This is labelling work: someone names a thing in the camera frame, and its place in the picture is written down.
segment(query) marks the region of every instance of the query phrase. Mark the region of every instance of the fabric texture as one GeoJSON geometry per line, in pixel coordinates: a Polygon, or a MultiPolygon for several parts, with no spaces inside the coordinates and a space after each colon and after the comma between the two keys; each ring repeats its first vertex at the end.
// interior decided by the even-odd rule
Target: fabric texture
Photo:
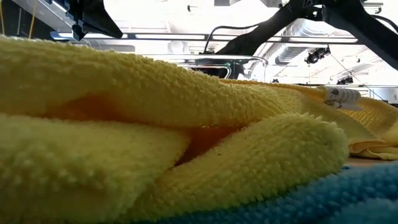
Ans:
{"type": "Polygon", "coordinates": [[[1,36],[0,90],[3,221],[159,221],[268,203],[339,173],[349,152],[397,154],[398,111],[380,101],[336,110],[322,88],[133,54],[1,36]]]}
{"type": "Polygon", "coordinates": [[[347,169],[285,197],[159,223],[396,223],[398,163],[347,169]]]}

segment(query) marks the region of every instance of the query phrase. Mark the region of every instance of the yellow cloth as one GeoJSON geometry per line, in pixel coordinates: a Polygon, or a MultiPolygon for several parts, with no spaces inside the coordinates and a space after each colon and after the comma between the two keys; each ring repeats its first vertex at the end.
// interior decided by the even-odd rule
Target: yellow cloth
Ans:
{"type": "Polygon", "coordinates": [[[226,208],[396,144],[398,112],[375,100],[339,111],[322,89],[41,40],[0,37],[0,90],[0,223],[226,208]]]}

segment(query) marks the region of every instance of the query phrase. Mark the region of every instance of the towel label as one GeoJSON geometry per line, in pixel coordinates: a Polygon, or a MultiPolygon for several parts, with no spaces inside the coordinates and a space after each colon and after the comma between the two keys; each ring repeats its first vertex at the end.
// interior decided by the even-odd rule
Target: towel label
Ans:
{"type": "Polygon", "coordinates": [[[360,99],[361,93],[357,90],[322,86],[326,90],[325,103],[336,109],[361,110],[356,102],[360,99]]]}

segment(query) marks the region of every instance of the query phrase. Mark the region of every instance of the blue microfiber towel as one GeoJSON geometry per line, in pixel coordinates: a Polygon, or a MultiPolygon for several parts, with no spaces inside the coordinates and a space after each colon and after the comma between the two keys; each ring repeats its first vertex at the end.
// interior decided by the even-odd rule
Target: blue microfiber towel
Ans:
{"type": "Polygon", "coordinates": [[[398,201],[386,198],[368,199],[348,205],[336,212],[324,224],[395,224],[398,223],[398,201]]]}
{"type": "Polygon", "coordinates": [[[285,197],[158,223],[398,223],[398,163],[343,169],[285,197]]]}

